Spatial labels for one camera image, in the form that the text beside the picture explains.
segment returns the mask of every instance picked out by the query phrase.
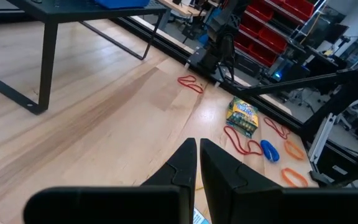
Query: table leg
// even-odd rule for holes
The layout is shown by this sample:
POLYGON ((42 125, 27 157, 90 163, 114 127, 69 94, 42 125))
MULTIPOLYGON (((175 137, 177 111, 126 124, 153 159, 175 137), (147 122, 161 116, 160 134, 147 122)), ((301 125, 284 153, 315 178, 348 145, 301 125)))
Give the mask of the table leg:
POLYGON ((0 93, 21 105, 33 114, 41 114, 48 109, 52 84, 53 61, 57 38, 57 23, 46 23, 44 28, 44 46, 42 48, 41 81, 39 103, 19 93, 9 85, 0 81, 0 93))
POLYGON ((163 14, 159 14, 158 15, 158 21, 154 27, 153 33, 150 37, 149 43, 147 44, 146 50, 143 54, 143 56, 140 56, 139 54, 135 53, 133 50, 127 48, 125 45, 121 44, 120 42, 114 40, 113 38, 109 37, 108 35, 106 35, 104 32, 101 32, 100 30, 98 30, 97 28, 93 27, 91 24, 84 22, 84 21, 80 21, 80 24, 83 24, 86 28, 92 30, 93 32, 97 33, 98 35, 100 35, 101 37, 105 38, 106 40, 110 41, 111 43, 113 43, 114 45, 118 46, 119 48, 121 48, 122 50, 125 50, 126 52, 130 53, 131 55, 133 55, 134 57, 138 58, 139 60, 143 60, 146 58, 147 53, 150 50, 150 47, 152 45, 152 42, 154 40, 155 34, 157 33, 157 29, 159 27, 159 25, 161 24, 161 20, 163 18, 163 14))
POLYGON ((212 12, 214 11, 214 9, 215 9, 215 7, 211 6, 211 8, 206 13, 205 18, 204 18, 204 23, 205 24, 208 22, 208 19, 209 19, 210 15, 212 14, 212 12))
POLYGON ((162 31, 165 31, 165 27, 167 26, 168 24, 168 21, 169 21, 169 17, 171 16, 171 9, 167 8, 167 10, 165 11, 164 15, 162 16, 162 20, 161 20, 161 23, 160 25, 158 26, 156 24, 156 26, 162 30, 162 31))
POLYGON ((45 111, 49 107, 50 89, 52 84, 53 62, 55 60, 57 23, 46 23, 44 28, 44 44, 42 46, 42 64, 39 108, 45 111))

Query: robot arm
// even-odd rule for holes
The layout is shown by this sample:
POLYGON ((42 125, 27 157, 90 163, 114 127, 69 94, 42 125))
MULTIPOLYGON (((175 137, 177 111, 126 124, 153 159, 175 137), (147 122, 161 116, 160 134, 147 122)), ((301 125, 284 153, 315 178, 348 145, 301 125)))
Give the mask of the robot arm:
POLYGON ((206 72, 215 73, 219 63, 234 63, 234 36, 238 33, 242 14, 250 2, 227 0, 220 15, 211 19, 208 25, 208 47, 200 62, 206 72))

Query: red storage bin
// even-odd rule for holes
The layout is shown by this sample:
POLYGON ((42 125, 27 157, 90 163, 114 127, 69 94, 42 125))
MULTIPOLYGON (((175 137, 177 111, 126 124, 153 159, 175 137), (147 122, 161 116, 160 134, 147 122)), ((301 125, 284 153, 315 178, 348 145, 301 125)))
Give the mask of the red storage bin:
POLYGON ((242 50, 244 53, 248 53, 250 46, 252 45, 253 41, 242 35, 238 34, 236 38, 234 39, 234 46, 236 46, 238 49, 242 50))
POLYGON ((267 27, 264 27, 259 32, 259 40, 268 45, 271 49, 276 51, 277 53, 284 52, 287 47, 287 42, 284 37, 280 36, 278 33, 270 30, 267 27))
POLYGON ((256 43, 250 46, 248 54, 268 67, 271 67, 277 59, 275 53, 256 43))
POLYGON ((314 10, 314 5, 306 0, 285 0, 282 7, 303 21, 310 19, 314 10))
POLYGON ((264 27, 263 24, 248 16, 247 14, 242 15, 240 30, 246 32, 247 34, 258 38, 259 32, 264 27))
POLYGON ((260 1, 252 1, 252 3, 247 6, 247 11, 265 22, 271 20, 274 13, 273 9, 260 1))
POLYGON ((270 1, 278 6, 281 6, 285 0, 270 0, 270 1))

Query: blue bin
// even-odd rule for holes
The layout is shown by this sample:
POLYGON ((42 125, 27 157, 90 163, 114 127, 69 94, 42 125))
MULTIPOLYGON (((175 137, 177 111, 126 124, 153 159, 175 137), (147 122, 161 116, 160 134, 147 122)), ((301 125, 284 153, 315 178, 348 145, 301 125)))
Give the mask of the blue bin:
POLYGON ((100 5, 109 9, 139 8, 145 7, 150 0, 95 0, 100 5))

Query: blue rubber band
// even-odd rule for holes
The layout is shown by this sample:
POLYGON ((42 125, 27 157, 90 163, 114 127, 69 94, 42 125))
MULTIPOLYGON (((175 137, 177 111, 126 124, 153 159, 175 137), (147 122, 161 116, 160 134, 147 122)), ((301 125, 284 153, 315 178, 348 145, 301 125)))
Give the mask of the blue rubber band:
POLYGON ((266 140, 261 140, 260 146, 265 154, 265 157, 272 161, 277 162, 280 159, 278 151, 272 146, 272 144, 266 140))

